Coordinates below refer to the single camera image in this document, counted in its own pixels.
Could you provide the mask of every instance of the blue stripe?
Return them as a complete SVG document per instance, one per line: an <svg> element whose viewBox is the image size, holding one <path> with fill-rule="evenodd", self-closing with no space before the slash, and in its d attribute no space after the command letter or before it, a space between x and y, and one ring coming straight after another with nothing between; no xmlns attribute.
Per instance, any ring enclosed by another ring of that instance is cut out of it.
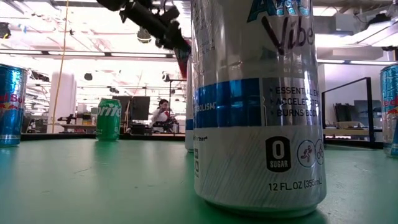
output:
<svg viewBox="0 0 398 224"><path fill-rule="evenodd" d="M194 128L261 126L258 78L231 80L195 91Z"/></svg>
<svg viewBox="0 0 398 224"><path fill-rule="evenodd" d="M187 131L193 130L193 119L185 120L185 130Z"/></svg>

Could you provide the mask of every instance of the aluminum can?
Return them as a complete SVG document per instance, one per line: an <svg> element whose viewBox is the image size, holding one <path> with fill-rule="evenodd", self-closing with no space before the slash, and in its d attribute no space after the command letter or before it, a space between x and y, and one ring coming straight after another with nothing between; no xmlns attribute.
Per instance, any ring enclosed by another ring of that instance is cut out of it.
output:
<svg viewBox="0 0 398 224"><path fill-rule="evenodd" d="M312 1L192 2L195 191L245 215L326 196Z"/></svg>
<svg viewBox="0 0 398 224"><path fill-rule="evenodd" d="M384 152L398 157L398 63L380 72Z"/></svg>
<svg viewBox="0 0 398 224"><path fill-rule="evenodd" d="M119 100L102 99L98 105L96 138L100 141L115 141L120 134L122 106Z"/></svg>
<svg viewBox="0 0 398 224"><path fill-rule="evenodd" d="M187 65L187 109L185 118L185 148L193 152L193 96L192 96L192 58L188 59Z"/></svg>
<svg viewBox="0 0 398 224"><path fill-rule="evenodd" d="M21 141L28 70L0 64L0 146Z"/></svg>

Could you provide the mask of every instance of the white can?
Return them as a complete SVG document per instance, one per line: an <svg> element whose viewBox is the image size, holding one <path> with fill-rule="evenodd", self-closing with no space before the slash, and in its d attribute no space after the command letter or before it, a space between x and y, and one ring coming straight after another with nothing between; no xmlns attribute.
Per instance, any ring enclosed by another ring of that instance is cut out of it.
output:
<svg viewBox="0 0 398 224"><path fill-rule="evenodd" d="M193 152L193 96L192 96L192 56L189 56L187 65L187 91L186 91L186 120L185 120L185 148Z"/></svg>
<svg viewBox="0 0 398 224"><path fill-rule="evenodd" d="M311 0L192 2L195 191L296 217L326 196Z"/></svg>

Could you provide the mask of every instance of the green soda can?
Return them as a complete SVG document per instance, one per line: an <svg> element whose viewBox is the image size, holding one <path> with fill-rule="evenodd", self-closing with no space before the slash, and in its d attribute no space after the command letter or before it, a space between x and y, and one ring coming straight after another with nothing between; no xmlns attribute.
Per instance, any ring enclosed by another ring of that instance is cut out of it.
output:
<svg viewBox="0 0 398 224"><path fill-rule="evenodd" d="M96 138L100 141L115 141L120 134L122 106L119 100L102 99L98 105Z"/></svg>

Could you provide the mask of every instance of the desk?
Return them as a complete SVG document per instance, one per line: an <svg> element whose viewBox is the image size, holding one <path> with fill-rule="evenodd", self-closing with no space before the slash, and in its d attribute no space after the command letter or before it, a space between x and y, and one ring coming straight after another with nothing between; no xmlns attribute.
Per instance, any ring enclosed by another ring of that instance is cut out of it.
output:
<svg viewBox="0 0 398 224"><path fill-rule="evenodd" d="M323 134L340 136L369 136L367 129L324 129Z"/></svg>
<svg viewBox="0 0 398 224"><path fill-rule="evenodd" d="M95 130L96 126L92 124L59 124L67 132L68 129L85 129L85 130Z"/></svg>
<svg viewBox="0 0 398 224"><path fill-rule="evenodd" d="M94 139L24 141L0 150L4 224L390 224L398 220L398 159L382 151L327 146L328 195L292 220L243 218L193 190L193 154L183 142Z"/></svg>

